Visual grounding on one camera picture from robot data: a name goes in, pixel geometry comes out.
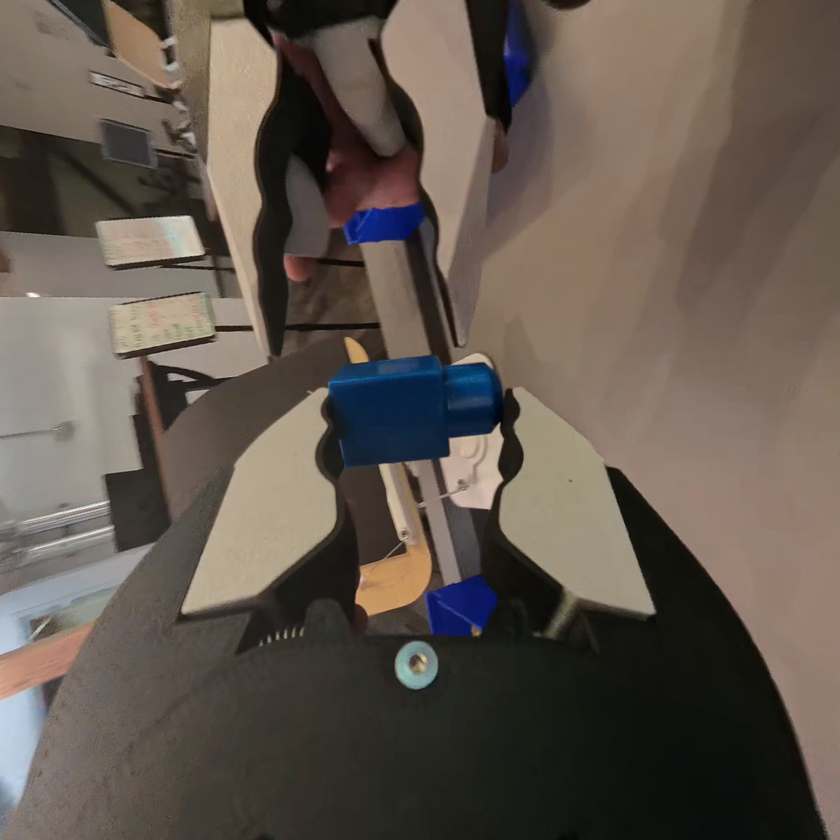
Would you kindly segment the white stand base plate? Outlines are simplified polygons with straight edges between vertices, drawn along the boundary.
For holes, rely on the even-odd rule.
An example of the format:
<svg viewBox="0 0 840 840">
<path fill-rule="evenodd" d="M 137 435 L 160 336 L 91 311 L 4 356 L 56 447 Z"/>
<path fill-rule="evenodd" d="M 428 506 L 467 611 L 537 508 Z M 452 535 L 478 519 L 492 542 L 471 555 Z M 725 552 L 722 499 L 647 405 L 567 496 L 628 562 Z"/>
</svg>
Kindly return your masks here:
<svg viewBox="0 0 840 840">
<path fill-rule="evenodd" d="M 448 454 L 439 459 L 448 497 L 461 508 L 491 509 L 502 477 L 504 393 L 491 359 L 472 353 L 444 367 Z"/>
</svg>

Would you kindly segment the person's right hand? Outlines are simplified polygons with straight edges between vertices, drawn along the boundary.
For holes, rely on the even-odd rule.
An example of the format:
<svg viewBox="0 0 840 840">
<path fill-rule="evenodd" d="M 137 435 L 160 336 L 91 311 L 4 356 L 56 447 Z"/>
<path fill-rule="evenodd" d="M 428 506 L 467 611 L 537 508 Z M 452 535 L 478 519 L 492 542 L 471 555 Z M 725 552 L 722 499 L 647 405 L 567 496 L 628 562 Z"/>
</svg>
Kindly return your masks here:
<svg viewBox="0 0 840 840">
<path fill-rule="evenodd" d="M 414 147 L 408 144 L 389 158 L 377 155 L 343 109 L 314 51 L 280 33 L 272 38 L 279 55 L 314 91 L 329 122 L 322 197 L 331 228 L 341 228 L 359 211 L 418 203 L 420 155 Z"/>
</svg>

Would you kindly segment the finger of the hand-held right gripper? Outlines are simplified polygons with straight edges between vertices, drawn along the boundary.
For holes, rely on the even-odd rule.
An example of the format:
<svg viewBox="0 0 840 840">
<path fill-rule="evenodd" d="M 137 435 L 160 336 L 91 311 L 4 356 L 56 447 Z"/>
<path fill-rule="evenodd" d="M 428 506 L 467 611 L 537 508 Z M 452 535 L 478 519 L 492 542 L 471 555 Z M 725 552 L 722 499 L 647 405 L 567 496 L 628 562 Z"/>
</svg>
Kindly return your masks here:
<svg viewBox="0 0 840 840">
<path fill-rule="evenodd" d="M 431 219 L 434 275 L 451 339 L 462 348 L 480 291 L 477 249 L 486 225 L 495 138 L 467 3 L 397 2 L 381 47 L 392 80 L 419 118 L 419 185 Z"/>
<path fill-rule="evenodd" d="M 260 299 L 256 230 L 264 198 L 257 144 L 276 103 L 283 59 L 245 18 L 212 19 L 209 38 L 207 174 L 238 285 L 268 358 L 280 356 L 282 339 Z"/>
</svg>

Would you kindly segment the blue single-stud plastic block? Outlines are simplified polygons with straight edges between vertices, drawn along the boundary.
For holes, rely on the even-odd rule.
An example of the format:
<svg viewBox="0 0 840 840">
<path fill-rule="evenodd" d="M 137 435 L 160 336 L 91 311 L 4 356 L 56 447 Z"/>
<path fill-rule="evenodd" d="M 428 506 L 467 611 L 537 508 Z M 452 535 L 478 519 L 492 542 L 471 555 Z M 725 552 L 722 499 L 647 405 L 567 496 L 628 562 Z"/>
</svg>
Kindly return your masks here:
<svg viewBox="0 0 840 840">
<path fill-rule="evenodd" d="M 444 365 L 434 355 L 347 364 L 328 391 L 346 468 L 446 457 L 451 439 L 490 434 L 504 401 L 487 363 Z"/>
</svg>

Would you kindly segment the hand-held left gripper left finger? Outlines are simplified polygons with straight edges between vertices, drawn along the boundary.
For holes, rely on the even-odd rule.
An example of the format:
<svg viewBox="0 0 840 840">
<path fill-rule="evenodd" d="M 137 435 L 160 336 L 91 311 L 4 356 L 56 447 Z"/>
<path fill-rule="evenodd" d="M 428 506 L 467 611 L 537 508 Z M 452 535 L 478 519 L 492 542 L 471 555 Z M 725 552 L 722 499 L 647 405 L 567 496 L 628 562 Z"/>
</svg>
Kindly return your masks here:
<svg viewBox="0 0 840 840">
<path fill-rule="evenodd" d="M 182 603 L 185 617 L 257 606 L 299 617 L 330 599 L 355 609 L 355 536 L 328 469 L 329 392 L 320 387 L 237 458 Z"/>
</svg>

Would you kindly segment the whiteboard easel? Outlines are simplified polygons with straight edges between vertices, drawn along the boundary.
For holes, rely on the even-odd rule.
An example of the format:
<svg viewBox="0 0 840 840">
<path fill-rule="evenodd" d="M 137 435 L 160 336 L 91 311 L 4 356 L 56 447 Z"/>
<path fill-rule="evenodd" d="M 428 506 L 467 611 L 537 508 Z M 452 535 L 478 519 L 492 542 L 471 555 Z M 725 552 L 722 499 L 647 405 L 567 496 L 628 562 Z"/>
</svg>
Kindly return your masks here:
<svg viewBox="0 0 840 840">
<path fill-rule="evenodd" d="M 126 301 L 110 307 L 112 354 L 131 359 L 215 341 L 216 320 L 204 292 Z"/>
<path fill-rule="evenodd" d="M 207 254 L 190 215 L 115 218 L 97 221 L 94 228 L 111 270 L 174 266 Z"/>
</svg>

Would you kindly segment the black backdrop board stand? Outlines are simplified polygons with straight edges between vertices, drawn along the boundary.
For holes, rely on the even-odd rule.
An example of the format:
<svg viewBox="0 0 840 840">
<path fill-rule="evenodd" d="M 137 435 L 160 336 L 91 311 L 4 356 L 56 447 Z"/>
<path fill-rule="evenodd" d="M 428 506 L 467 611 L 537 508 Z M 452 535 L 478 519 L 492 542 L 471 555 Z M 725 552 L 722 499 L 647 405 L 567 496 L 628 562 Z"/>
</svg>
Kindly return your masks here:
<svg viewBox="0 0 840 840">
<path fill-rule="evenodd" d="M 135 433 L 148 482 L 143 503 L 163 533 L 188 509 L 205 485 L 231 466 L 259 434 L 288 413 L 342 366 L 386 357 L 378 329 L 356 339 L 330 334 L 302 350 L 238 376 L 201 372 L 164 360 L 150 361 L 139 379 Z M 409 610 L 425 614 L 426 592 L 441 586 L 425 530 L 385 557 L 397 541 L 378 468 L 346 469 L 340 478 L 355 523 L 361 566 L 360 604 L 371 615 Z"/>
</svg>

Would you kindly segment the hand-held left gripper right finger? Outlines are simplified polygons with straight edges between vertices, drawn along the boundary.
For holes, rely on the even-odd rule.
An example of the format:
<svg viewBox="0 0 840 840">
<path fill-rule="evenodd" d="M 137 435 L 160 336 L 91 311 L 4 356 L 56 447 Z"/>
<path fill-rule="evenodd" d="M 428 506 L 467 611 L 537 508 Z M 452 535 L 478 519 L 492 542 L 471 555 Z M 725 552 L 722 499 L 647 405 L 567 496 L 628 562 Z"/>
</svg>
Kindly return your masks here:
<svg viewBox="0 0 840 840">
<path fill-rule="evenodd" d="M 606 463 L 572 425 L 522 387 L 508 391 L 502 482 L 489 522 L 489 583 L 531 624 L 580 609 L 656 614 Z"/>
</svg>

